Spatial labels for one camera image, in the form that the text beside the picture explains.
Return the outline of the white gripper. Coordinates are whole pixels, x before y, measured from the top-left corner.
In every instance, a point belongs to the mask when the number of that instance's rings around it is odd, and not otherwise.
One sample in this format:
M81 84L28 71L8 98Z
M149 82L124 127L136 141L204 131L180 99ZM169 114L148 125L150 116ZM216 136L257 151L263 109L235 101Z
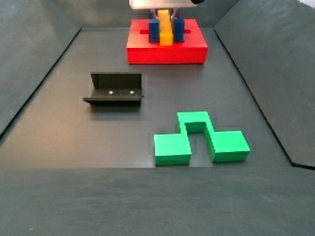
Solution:
M157 19L156 9L170 8L170 19L180 17L180 8L196 7L204 0L129 0L132 9L148 9L149 19Z

